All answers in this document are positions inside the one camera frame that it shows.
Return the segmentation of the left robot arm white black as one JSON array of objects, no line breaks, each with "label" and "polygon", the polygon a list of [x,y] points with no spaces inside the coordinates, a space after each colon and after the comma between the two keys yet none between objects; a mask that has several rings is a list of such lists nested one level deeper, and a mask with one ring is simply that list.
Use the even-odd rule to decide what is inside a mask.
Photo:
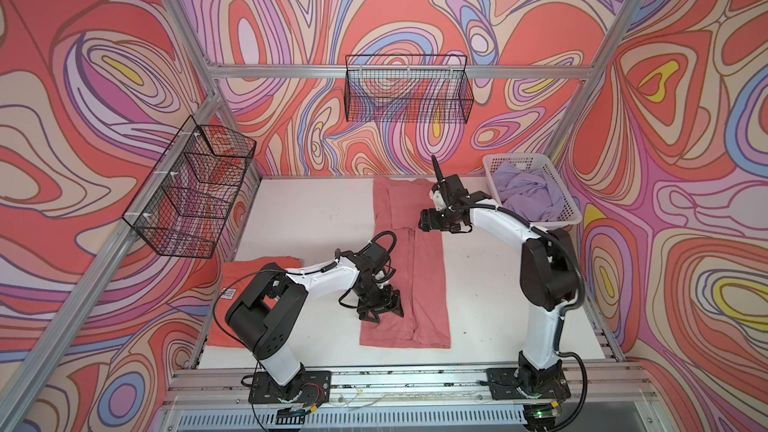
[{"label": "left robot arm white black", "polygon": [[290,334],[308,300],[333,294],[362,322],[378,324],[387,313],[403,317],[400,291],[390,284],[394,248],[371,240],[357,252],[336,250],[325,264],[291,269],[272,262],[247,276],[250,282],[216,325],[261,366],[251,382],[250,403],[327,401],[330,373],[308,372],[288,345]]}]

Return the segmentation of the pink t shirt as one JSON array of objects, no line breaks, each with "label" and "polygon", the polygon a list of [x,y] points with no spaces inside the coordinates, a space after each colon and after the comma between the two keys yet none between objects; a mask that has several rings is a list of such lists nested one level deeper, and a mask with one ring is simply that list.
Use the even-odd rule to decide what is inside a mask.
[{"label": "pink t shirt", "polygon": [[442,235],[424,232],[421,212],[433,206],[432,184],[425,179],[373,181],[375,231],[397,236],[391,253],[396,274],[390,280],[400,291],[404,315],[385,313],[380,322],[361,325],[360,344],[400,349],[451,347]]}]

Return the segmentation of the aluminium frame right post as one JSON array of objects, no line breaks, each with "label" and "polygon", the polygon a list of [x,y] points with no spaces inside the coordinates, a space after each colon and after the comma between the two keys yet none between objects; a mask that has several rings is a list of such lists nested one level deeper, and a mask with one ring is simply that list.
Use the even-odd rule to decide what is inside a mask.
[{"label": "aluminium frame right post", "polygon": [[563,115],[554,128],[544,154],[552,161],[558,160],[567,142],[567,136],[577,122],[580,114],[587,108],[588,101],[600,85],[608,63],[618,49],[622,39],[628,33],[633,20],[640,12],[646,0],[624,0],[615,19],[598,49],[590,67],[589,75],[577,87],[574,96],[568,103]]}]

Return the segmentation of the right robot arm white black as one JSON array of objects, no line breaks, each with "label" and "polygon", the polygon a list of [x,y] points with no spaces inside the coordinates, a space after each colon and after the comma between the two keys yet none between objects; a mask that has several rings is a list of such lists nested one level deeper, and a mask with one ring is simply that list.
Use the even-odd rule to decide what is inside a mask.
[{"label": "right robot arm white black", "polygon": [[519,251],[519,284],[530,304],[524,347],[514,377],[488,383],[514,387],[531,399],[563,386],[562,360],[575,356],[560,350],[565,318],[585,300],[584,278],[568,234],[536,226],[482,191],[468,191],[458,175],[445,176],[439,166],[435,177],[430,191],[434,206],[420,214],[422,231],[462,234],[478,226]]}]

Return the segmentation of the aluminium frame back crossbar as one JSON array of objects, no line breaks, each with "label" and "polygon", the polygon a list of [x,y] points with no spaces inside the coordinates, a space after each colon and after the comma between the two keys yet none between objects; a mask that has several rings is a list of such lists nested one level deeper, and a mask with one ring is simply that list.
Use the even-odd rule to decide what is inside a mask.
[{"label": "aluminium frame back crossbar", "polygon": [[470,79],[521,79],[553,78],[566,80],[586,80],[593,72],[590,66],[532,65],[532,66],[478,66],[478,65],[222,65],[207,66],[208,74],[215,79],[225,78],[311,78],[342,79],[347,71],[392,70],[403,73],[421,73],[422,71],[464,71]]}]

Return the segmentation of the lavender t shirt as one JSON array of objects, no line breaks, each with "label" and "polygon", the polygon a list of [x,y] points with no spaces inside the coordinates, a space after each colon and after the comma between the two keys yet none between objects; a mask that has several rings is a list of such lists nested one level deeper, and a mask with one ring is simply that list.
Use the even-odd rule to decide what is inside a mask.
[{"label": "lavender t shirt", "polygon": [[529,222],[555,221],[564,210],[560,187],[543,170],[524,171],[504,162],[491,178],[500,204]]}]

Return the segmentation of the aluminium frame left post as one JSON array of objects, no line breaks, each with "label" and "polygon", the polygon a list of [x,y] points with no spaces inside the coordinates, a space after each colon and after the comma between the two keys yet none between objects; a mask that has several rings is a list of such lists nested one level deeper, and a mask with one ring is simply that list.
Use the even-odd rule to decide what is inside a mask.
[{"label": "aluminium frame left post", "polygon": [[182,50],[189,58],[198,83],[205,93],[205,100],[194,112],[195,122],[199,125],[222,125],[240,132],[235,114],[223,97],[218,80],[212,76],[212,64],[198,40],[182,0],[161,0],[161,2],[169,15],[170,25],[178,37]]}]

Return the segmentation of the aluminium frame rail base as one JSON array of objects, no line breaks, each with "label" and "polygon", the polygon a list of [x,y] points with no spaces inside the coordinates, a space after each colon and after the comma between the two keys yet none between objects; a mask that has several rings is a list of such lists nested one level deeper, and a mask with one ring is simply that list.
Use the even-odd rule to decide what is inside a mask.
[{"label": "aluminium frame rail base", "polygon": [[280,404],[252,404],[243,369],[174,375],[152,431],[521,431],[532,414],[571,431],[670,431],[660,395],[639,365],[591,362],[582,375],[565,366],[571,396],[495,400],[487,365],[335,367],[326,402],[300,418]]}]

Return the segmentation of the aluminium frame post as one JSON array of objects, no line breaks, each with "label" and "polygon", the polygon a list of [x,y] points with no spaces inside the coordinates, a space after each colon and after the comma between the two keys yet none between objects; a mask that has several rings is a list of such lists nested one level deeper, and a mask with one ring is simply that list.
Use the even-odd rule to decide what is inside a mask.
[{"label": "aluminium frame post", "polygon": [[194,112],[195,122],[199,125],[222,125],[240,132],[235,114],[223,97],[218,80],[212,76],[212,64],[198,40],[182,0],[161,0],[161,2],[169,15],[170,25],[178,37],[182,50],[189,58],[198,83],[205,93],[205,100]]},{"label": "aluminium frame post", "polygon": [[615,19],[598,49],[590,67],[589,75],[577,87],[574,96],[568,103],[563,115],[554,128],[544,154],[552,161],[558,160],[567,142],[567,136],[577,122],[580,114],[587,108],[588,101],[600,85],[608,63],[618,49],[622,39],[628,33],[633,20],[640,12],[646,0],[624,0]]}]

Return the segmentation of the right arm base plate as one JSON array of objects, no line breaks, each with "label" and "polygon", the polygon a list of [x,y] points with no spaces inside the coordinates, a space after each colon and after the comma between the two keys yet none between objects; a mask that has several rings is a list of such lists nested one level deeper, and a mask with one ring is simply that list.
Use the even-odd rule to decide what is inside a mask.
[{"label": "right arm base plate", "polygon": [[524,365],[519,368],[490,368],[486,380],[494,400],[555,400],[565,401],[571,397],[562,364],[547,369],[534,369]]}]

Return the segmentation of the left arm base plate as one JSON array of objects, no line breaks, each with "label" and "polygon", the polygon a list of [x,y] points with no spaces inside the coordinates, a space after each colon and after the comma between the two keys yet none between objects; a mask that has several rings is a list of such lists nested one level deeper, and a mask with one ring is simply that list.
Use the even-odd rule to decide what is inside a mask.
[{"label": "left arm base plate", "polygon": [[254,374],[248,402],[261,404],[322,405],[330,395],[332,373],[329,370],[301,370],[287,385],[278,385],[267,372]]}]

